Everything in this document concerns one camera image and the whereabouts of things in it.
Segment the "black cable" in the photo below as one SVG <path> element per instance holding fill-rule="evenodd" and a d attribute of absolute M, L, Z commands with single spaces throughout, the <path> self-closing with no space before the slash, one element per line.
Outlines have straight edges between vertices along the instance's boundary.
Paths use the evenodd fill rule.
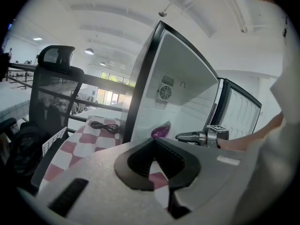
<path fill-rule="evenodd" d="M 101 122 L 97 122 L 97 121 L 92 121 L 90 123 L 90 126 L 93 129 L 105 129 L 107 132 L 111 133 L 111 134 L 116 134 L 119 132 L 119 125 L 118 124 L 103 124 Z"/>

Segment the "black bag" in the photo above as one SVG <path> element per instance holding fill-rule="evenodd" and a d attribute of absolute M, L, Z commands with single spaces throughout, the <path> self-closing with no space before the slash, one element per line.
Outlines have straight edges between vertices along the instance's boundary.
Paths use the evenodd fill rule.
<path fill-rule="evenodd" d="M 10 144 L 10 156 L 6 167 L 18 181 L 31 177 L 43 157 L 42 145 L 50 135 L 40 129 L 33 121 L 21 124 Z"/>

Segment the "pink and white checkered tablecloth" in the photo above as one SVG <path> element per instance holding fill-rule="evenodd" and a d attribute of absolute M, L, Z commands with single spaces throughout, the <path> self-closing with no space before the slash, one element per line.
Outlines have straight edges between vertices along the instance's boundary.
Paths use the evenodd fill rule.
<path fill-rule="evenodd" d="M 56 176 L 63 173 L 76 162 L 91 155 L 94 152 L 118 146 L 120 144 L 119 134 L 110 134 L 104 129 L 93 129 L 90 126 L 92 121 L 104 124 L 116 123 L 120 121 L 92 116 L 84 126 L 80 127 L 71 135 L 54 155 L 48 169 L 41 182 L 39 190 L 43 189 Z M 169 188 L 168 180 L 161 171 L 157 162 L 153 162 L 150 168 L 149 180 L 154 183 L 154 196 L 163 208 L 168 206 Z"/>

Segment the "ventilation grille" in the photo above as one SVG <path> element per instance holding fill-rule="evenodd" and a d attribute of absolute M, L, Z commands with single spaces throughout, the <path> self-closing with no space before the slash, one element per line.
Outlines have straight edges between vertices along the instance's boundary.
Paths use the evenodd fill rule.
<path fill-rule="evenodd" d="M 174 79 L 172 79 L 171 77 L 168 77 L 166 75 L 163 76 L 163 79 L 161 80 L 161 82 L 164 84 L 167 84 L 171 87 L 174 85 Z"/>
<path fill-rule="evenodd" d="M 160 108 L 160 109 L 165 109 L 167 107 L 168 102 L 160 100 L 160 99 L 155 99 L 154 102 L 154 107 Z"/>
<path fill-rule="evenodd" d="M 159 91 L 159 96 L 163 99 L 163 100 L 167 100 L 170 98 L 170 96 L 172 95 L 172 91 L 171 88 L 168 86 L 164 86 L 160 89 Z"/>

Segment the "refrigerator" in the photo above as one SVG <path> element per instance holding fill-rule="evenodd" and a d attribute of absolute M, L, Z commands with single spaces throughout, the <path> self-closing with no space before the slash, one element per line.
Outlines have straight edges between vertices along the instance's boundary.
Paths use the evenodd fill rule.
<path fill-rule="evenodd" d="M 120 139 L 127 143 L 149 138 L 167 121 L 167 138 L 221 125 L 234 139 L 254 131 L 260 109 L 252 95 L 219 78 L 200 51 L 160 21 L 136 58 L 121 113 Z"/>

